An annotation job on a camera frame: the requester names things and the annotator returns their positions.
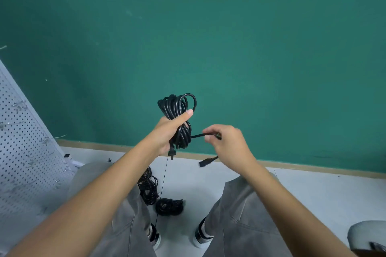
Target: shoe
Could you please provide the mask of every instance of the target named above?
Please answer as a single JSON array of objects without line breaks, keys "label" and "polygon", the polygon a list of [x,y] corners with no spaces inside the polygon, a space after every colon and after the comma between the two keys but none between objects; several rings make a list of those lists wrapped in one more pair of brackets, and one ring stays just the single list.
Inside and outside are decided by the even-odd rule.
[{"label": "shoe", "polygon": [[213,236],[205,233],[205,219],[200,222],[193,236],[193,244],[197,248],[207,247],[213,239]]},{"label": "shoe", "polygon": [[156,227],[151,223],[151,232],[149,237],[150,243],[153,246],[154,251],[158,249],[161,244],[161,235],[157,232]]}]

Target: person's right arm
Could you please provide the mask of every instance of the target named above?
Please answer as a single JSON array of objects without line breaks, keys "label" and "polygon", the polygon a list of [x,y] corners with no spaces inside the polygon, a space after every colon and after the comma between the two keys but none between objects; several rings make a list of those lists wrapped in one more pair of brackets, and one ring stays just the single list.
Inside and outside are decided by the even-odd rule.
[{"label": "person's right arm", "polygon": [[263,202],[294,257],[354,257],[324,224],[302,205],[250,152],[237,128],[212,125],[203,133],[220,133],[222,139],[206,135],[221,162],[243,176]]}]

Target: trousers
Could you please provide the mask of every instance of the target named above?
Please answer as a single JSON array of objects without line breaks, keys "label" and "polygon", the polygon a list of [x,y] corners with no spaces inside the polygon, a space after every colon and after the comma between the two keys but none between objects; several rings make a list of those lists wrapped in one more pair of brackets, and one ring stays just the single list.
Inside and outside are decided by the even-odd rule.
[{"label": "trousers", "polygon": [[[81,167],[72,180],[68,199],[111,165],[93,162]],[[149,229],[149,211],[135,186],[118,207],[90,256],[155,257],[147,237]],[[243,177],[225,183],[221,198],[205,219],[205,232],[214,236],[205,257],[292,256],[263,203]]]}]

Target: cable on floor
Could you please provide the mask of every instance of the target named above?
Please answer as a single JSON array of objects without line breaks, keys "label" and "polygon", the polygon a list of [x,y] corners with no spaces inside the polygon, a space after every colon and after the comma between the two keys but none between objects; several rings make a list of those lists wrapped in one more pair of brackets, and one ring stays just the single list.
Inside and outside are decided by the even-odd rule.
[{"label": "cable on floor", "polygon": [[183,200],[161,198],[157,201],[156,212],[162,216],[179,215],[184,210]]},{"label": "cable on floor", "polygon": [[158,179],[152,175],[151,168],[148,167],[141,178],[137,181],[140,196],[146,206],[156,203],[158,196]]},{"label": "cable on floor", "polygon": [[[194,100],[194,106],[193,111],[195,111],[197,106],[197,100],[196,97],[193,94],[184,94],[184,95],[170,95],[168,97],[163,98],[162,100],[158,101],[158,107],[161,109],[162,113],[168,118],[169,120],[172,120],[178,116],[180,116],[182,113],[186,112],[188,110],[188,100],[187,96],[192,97]],[[205,135],[214,135],[218,139],[221,139],[221,135],[214,134],[214,133],[201,133],[197,135],[191,135],[192,127],[188,121],[186,121],[185,124],[182,124],[172,137],[170,142],[170,150],[169,150],[169,156],[171,160],[173,160],[173,157],[176,155],[176,149],[179,148],[186,148],[188,144],[191,142],[192,138],[197,138]],[[206,165],[210,164],[214,160],[218,159],[219,157],[211,157],[207,158],[201,162],[199,162],[200,167],[205,167]]]}]

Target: white perforated panel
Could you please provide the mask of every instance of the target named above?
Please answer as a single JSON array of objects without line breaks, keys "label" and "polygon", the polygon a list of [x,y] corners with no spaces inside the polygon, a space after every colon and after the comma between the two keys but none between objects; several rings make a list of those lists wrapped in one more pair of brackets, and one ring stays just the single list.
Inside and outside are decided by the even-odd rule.
[{"label": "white perforated panel", "polygon": [[63,157],[1,61],[0,64],[1,256],[65,202],[74,172],[70,158]]}]

